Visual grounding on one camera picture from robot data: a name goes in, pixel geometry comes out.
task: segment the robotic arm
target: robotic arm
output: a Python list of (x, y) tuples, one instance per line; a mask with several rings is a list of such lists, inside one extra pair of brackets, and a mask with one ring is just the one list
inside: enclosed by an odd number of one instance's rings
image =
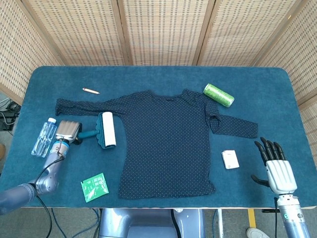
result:
[(278, 195), (277, 206), (289, 238), (310, 238), (304, 215), (297, 197), (293, 196), (297, 189), (290, 163), (285, 159), (281, 146), (261, 137), (264, 147), (257, 141), (268, 180), (261, 180), (251, 175), (254, 182), (270, 187)]
[(58, 187), (58, 173), (71, 143), (80, 144), (77, 134), (82, 124), (61, 121), (56, 132), (56, 141), (45, 161), (42, 172), (36, 179), (0, 193), (0, 215), (20, 208), (38, 195), (54, 192)]

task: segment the plastic bottle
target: plastic bottle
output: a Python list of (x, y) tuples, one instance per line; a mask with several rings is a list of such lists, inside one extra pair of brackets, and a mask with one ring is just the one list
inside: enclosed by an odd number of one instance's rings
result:
[(44, 123), (43, 128), (40, 132), (40, 135), (33, 147), (33, 150), (31, 152), (32, 155), (39, 156), (39, 157), (45, 157), (51, 141), (55, 135), (56, 131), (56, 119), (49, 118), (49, 120)]

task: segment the table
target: table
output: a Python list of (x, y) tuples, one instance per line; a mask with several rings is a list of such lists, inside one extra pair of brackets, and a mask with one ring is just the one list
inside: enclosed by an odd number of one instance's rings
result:
[[(43, 123), (48, 117), (79, 121), (83, 130), (93, 130), (97, 117), (54, 115), (57, 98), (75, 101), (106, 101), (138, 91), (176, 95), (183, 89), (202, 92), (211, 83), (235, 97), (230, 108), (219, 104), (219, 112), (259, 124), (260, 136), (277, 141), (290, 161), (302, 207), (317, 205), (317, 172), (287, 73), (280, 68), (205, 66), (42, 66), (30, 79), (11, 150), (0, 178), (0, 191), (34, 179), (45, 160), (31, 155)], [(90, 94), (83, 87), (100, 92)], [(255, 184), (251, 174), (266, 179), (260, 154), (253, 139), (210, 134), (210, 180), (212, 195), (126, 200), (117, 196), (126, 141), (122, 122), (114, 118), (117, 147), (103, 150), (95, 137), (71, 145), (54, 194), (43, 196), (48, 207), (133, 207), (133, 208), (229, 208), (273, 207), (274, 194)], [(235, 150), (240, 168), (226, 170), (223, 150)], [(85, 202), (80, 181), (104, 173), (109, 194)], [(28, 206), (41, 206), (38, 201)]]

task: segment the white robotic hand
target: white robotic hand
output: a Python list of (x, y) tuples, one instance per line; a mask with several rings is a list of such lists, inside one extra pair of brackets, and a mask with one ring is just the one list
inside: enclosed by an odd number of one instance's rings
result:
[(267, 171), (267, 180), (258, 179), (255, 175), (251, 178), (258, 184), (270, 187), (277, 194), (292, 194), (296, 189), (296, 181), (290, 163), (285, 159), (281, 146), (261, 137), (263, 146), (255, 141)]

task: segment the shoe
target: shoe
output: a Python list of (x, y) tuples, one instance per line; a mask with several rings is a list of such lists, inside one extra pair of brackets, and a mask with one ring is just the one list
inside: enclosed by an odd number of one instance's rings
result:
[(5, 146), (3, 144), (0, 144), (0, 160), (4, 157), (5, 155)]
[(248, 238), (269, 238), (267, 234), (256, 228), (248, 228), (246, 234)]

